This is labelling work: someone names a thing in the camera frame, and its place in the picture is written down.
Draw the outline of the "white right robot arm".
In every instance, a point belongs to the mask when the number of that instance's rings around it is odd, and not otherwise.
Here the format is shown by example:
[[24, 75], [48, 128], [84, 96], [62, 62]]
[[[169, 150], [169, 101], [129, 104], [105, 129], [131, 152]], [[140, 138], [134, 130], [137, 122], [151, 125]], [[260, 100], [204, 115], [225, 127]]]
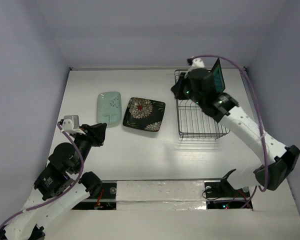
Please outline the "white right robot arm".
[[197, 68], [179, 75], [171, 88], [178, 100], [191, 100], [201, 111], [234, 133], [259, 159], [259, 163], [229, 170], [220, 180], [220, 190], [232, 196], [243, 187], [262, 187], [275, 191], [294, 170], [300, 149], [286, 146], [255, 123], [239, 102], [218, 91], [212, 72]]

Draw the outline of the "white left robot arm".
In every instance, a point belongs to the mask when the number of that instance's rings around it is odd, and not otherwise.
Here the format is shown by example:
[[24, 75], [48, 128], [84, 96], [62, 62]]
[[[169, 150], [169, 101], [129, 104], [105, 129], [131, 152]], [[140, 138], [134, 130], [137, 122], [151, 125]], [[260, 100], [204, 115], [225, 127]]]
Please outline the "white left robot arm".
[[104, 180], [174, 179], [177, 140], [172, 73], [78, 71], [68, 78], [47, 165], [22, 209], [0, 226], [0, 240], [42, 240], [48, 225]]

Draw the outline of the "light green rectangular plate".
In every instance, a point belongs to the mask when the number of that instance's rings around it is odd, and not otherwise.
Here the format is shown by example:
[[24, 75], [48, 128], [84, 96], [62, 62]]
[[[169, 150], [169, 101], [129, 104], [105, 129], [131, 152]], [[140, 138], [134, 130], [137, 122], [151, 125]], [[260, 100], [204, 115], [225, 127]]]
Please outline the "light green rectangular plate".
[[118, 126], [122, 120], [122, 97], [118, 91], [102, 92], [97, 97], [97, 123], [105, 123], [109, 128]]

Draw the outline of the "dark green patterned plate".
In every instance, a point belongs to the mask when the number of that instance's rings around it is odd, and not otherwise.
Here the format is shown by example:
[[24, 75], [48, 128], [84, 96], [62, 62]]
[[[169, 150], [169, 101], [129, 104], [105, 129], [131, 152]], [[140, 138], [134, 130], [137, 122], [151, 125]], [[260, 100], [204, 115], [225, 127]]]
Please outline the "dark green patterned plate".
[[216, 91], [218, 93], [222, 93], [225, 90], [226, 86], [219, 58], [217, 58], [216, 62], [214, 63], [211, 72], [213, 73]]

